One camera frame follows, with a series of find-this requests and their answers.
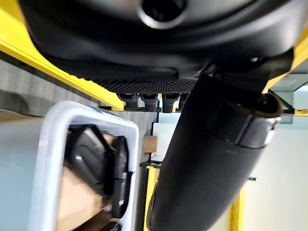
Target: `white plastic tray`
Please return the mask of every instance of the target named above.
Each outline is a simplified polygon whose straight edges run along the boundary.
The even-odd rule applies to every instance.
[[[72,101],[56,104],[44,119],[0,123],[1,231],[54,231],[67,130],[72,124],[95,124],[112,135],[126,136],[128,168],[135,174],[120,223],[123,231],[131,231],[138,126]]]

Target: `black plastic housing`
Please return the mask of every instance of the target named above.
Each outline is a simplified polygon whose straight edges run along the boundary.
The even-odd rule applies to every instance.
[[[200,107],[200,101],[206,104]],[[160,169],[148,216],[150,230],[209,229],[246,181],[280,114],[280,103],[272,95],[224,91],[215,79],[201,76]]]
[[[182,23],[157,30],[139,19],[141,0],[19,0],[30,37],[47,60],[116,93],[188,93],[211,62],[284,53],[300,35],[308,5],[184,2]]]

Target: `yellow beam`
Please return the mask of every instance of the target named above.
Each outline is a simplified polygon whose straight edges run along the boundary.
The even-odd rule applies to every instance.
[[[295,109],[295,116],[308,116],[308,109]]]
[[[115,110],[124,109],[124,103],[115,93],[109,92],[92,81],[69,75],[48,62],[36,50],[28,35],[17,0],[0,0],[0,51],[112,106]]]
[[[152,166],[147,166],[147,169],[149,170],[149,176],[148,176],[148,187],[146,191],[146,200],[145,200],[145,212],[144,212],[144,224],[143,224],[143,231],[149,231],[148,227],[146,225],[147,223],[147,216],[148,216],[148,210],[149,205],[151,201],[151,197],[154,192],[155,184],[157,182],[159,169],[154,168]]]
[[[292,63],[291,70],[298,67],[306,59],[308,59],[308,26],[305,28],[305,30],[303,31],[302,35],[299,37],[299,39],[298,39],[298,41],[295,45],[294,60],[293,60],[293,63]],[[272,86],[274,86],[279,80],[281,80],[286,75],[287,75],[287,73],[269,80],[267,85],[265,86],[265,88],[263,90],[263,93],[266,93],[268,91],[268,89],[270,89]]]
[[[229,231],[243,231],[245,186],[230,208]]]

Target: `black cylindrical handle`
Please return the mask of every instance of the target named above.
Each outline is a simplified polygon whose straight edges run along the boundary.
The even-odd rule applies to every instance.
[[[148,216],[151,231],[209,229],[246,181],[281,108],[271,95],[253,101],[253,93],[249,103],[249,95],[235,94],[241,92],[223,91],[208,76],[196,83],[161,166]]]

